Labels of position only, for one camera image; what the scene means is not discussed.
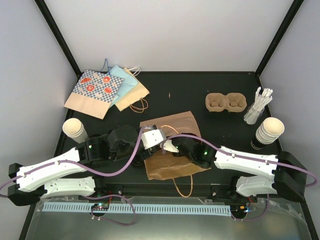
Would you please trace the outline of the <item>white straws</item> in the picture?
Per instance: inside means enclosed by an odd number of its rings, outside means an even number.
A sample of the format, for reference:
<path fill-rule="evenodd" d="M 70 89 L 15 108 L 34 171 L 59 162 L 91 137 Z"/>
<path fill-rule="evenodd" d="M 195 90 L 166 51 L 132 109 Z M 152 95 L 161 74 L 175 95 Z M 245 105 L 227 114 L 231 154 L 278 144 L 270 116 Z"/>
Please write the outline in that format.
<path fill-rule="evenodd" d="M 248 125 L 254 125 L 264 112 L 265 107 L 273 100 L 272 89 L 264 88 L 262 92 L 261 90 L 261 87 L 257 88 L 254 96 L 254 102 L 248 108 L 243 117 L 244 122 Z"/>

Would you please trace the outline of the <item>brown paper bag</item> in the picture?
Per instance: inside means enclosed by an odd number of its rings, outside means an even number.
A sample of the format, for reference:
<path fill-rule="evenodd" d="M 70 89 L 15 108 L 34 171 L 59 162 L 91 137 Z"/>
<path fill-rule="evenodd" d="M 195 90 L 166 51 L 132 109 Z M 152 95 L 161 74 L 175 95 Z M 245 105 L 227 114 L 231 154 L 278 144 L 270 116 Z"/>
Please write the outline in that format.
<path fill-rule="evenodd" d="M 157 128 L 162 129 L 167 137 L 182 133 L 201 136 L 197 121 L 191 111 L 145 120 L 139 125 L 141 127 L 155 125 Z M 177 178 L 190 177 L 189 194 L 184 195 L 179 187 L 176 184 L 174 185 L 179 195 L 183 198 L 188 198 L 192 195 L 193 175 L 205 171 L 204 168 L 191 163 L 184 156 L 175 157 L 171 152 L 163 154 L 162 151 L 158 151 L 152 157 L 146 159 L 144 165 L 149 180 L 173 180 L 175 182 Z"/>

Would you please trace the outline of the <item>black lid stack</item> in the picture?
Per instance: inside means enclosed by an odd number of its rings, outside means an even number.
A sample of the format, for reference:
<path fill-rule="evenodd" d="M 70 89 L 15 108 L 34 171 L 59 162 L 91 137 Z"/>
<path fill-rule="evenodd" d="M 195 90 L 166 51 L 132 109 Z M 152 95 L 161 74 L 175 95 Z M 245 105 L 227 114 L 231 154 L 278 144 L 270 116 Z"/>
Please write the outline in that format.
<path fill-rule="evenodd" d="M 131 165 L 132 165 L 134 168 L 143 168 L 143 167 L 145 166 L 144 160 L 138 160 L 138 159 L 134 159 L 134 160 L 131 162 Z"/>

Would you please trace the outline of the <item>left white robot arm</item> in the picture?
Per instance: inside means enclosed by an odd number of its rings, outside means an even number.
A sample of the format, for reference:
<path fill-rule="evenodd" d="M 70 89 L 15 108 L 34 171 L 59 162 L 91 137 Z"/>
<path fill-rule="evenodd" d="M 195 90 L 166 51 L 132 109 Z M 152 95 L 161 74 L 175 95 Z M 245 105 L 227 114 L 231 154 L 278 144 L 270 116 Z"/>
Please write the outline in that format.
<path fill-rule="evenodd" d="M 115 177 L 132 163 L 143 162 L 159 150 L 166 139 L 155 125 L 135 129 L 124 125 L 107 134 L 88 138 L 69 151 L 38 164 L 13 163 L 8 176 L 13 185 L 5 195 L 16 206 L 28 206 L 41 199 L 63 195 L 103 199 L 106 185 L 93 176 Z"/>

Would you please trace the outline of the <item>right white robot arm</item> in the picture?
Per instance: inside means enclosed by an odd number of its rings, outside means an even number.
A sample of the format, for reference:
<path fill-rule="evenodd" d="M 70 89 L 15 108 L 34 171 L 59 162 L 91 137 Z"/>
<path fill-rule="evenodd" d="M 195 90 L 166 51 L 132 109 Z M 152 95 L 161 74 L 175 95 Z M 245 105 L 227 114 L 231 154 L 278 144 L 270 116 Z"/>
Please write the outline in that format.
<path fill-rule="evenodd" d="M 175 157 L 186 157 L 192 164 L 209 169 L 233 170 L 247 173 L 236 176 L 227 189 L 234 202 L 253 195 L 278 195 L 292 202 L 305 200 L 306 168 L 287 151 L 278 155 L 253 154 L 215 145 L 195 136 L 182 134 L 169 139 L 164 150 Z"/>

